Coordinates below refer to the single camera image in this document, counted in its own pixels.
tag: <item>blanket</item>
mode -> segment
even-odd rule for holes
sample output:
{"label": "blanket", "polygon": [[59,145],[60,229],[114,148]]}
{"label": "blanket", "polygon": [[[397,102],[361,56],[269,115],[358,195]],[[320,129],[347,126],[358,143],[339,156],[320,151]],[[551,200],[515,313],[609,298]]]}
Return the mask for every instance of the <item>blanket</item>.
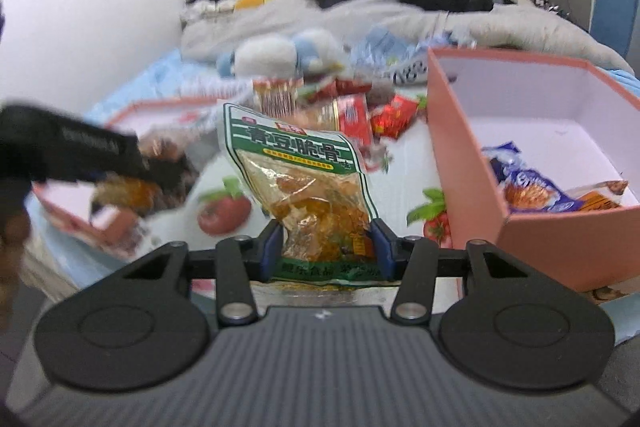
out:
{"label": "blanket", "polygon": [[249,37],[277,32],[292,36],[310,27],[325,28],[354,46],[374,25],[418,42],[445,31],[468,32],[478,46],[513,46],[530,52],[584,58],[606,70],[633,69],[614,50],[578,26],[539,8],[495,5],[490,12],[424,11],[397,0],[349,0],[322,10],[311,0],[271,0],[235,12],[225,20],[202,20],[182,34],[183,59],[215,62]]}

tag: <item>black circular cover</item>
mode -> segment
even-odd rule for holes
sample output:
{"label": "black circular cover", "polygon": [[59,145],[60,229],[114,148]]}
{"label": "black circular cover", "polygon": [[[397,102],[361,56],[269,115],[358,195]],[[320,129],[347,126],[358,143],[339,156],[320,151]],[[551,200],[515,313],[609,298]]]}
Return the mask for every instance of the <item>black circular cover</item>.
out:
{"label": "black circular cover", "polygon": [[589,380],[609,358],[607,315],[560,285],[495,280],[442,317],[440,340],[456,365],[495,385],[544,391]]}
{"label": "black circular cover", "polygon": [[52,381],[91,391],[157,385],[193,364],[209,327],[191,302],[150,280],[113,280],[41,318],[34,342]]}

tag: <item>white and blue plush toy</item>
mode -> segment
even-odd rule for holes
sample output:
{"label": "white and blue plush toy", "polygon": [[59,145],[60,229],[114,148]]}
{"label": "white and blue plush toy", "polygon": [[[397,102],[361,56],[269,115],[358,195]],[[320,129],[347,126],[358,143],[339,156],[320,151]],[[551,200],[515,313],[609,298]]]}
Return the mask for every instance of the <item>white and blue plush toy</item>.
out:
{"label": "white and blue plush toy", "polygon": [[279,34],[252,37],[216,61],[220,76],[293,78],[340,71],[348,64],[343,45],[321,28],[293,38]]}

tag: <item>hand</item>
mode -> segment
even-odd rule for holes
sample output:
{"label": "hand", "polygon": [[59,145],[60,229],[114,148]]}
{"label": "hand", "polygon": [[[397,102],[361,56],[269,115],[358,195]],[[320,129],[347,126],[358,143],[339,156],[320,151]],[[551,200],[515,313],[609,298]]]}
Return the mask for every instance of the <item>hand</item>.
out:
{"label": "hand", "polygon": [[5,330],[11,320],[24,242],[30,232],[31,222],[24,208],[9,217],[0,232],[0,331]]}

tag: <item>ribbed gray surface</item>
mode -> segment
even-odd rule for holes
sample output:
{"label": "ribbed gray surface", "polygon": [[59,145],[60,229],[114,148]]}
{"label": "ribbed gray surface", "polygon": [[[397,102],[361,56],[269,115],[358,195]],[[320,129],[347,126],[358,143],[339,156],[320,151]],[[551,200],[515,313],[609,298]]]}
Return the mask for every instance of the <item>ribbed gray surface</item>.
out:
{"label": "ribbed gray surface", "polygon": [[618,426],[625,412],[593,387],[518,396],[453,369],[427,331],[376,308],[271,309],[223,331],[168,384],[100,396],[53,388],[33,427]]}

